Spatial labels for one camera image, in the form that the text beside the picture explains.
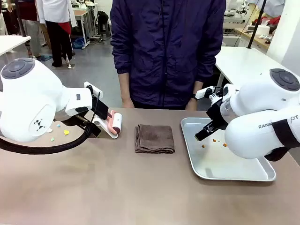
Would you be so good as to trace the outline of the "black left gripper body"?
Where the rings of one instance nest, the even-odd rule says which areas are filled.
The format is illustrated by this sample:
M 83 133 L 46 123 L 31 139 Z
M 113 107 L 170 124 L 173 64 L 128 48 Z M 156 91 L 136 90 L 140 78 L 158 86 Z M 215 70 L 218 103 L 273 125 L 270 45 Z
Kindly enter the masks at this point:
M 93 97 L 93 112 L 103 120 L 108 117 L 109 107 L 104 104 L 100 99 Z

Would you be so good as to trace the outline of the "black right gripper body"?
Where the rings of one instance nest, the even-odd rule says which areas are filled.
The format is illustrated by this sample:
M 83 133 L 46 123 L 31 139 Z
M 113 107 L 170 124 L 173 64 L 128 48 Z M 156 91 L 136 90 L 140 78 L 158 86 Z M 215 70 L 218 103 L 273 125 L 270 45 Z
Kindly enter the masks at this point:
M 228 123 L 224 120 L 221 115 L 220 107 L 222 100 L 215 102 L 206 112 L 208 117 L 211 119 L 211 122 L 205 126 L 206 130 L 225 130 L 228 126 Z

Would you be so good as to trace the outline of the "person right hand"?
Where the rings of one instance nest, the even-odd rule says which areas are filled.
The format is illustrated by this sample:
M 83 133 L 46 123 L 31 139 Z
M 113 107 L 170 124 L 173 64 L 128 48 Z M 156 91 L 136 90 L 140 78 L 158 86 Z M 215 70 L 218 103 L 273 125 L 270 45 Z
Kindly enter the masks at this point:
M 131 100 L 130 97 L 124 97 L 122 98 L 122 107 L 124 108 L 134 108 L 133 101 Z

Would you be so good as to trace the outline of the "person left hand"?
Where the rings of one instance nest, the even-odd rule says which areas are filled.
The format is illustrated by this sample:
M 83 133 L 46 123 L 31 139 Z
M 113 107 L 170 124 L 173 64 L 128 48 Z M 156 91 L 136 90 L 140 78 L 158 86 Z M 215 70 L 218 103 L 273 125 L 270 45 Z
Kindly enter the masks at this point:
M 197 100 L 194 98 L 191 98 L 189 102 L 187 103 L 185 110 L 187 111 L 196 111 L 197 110 Z

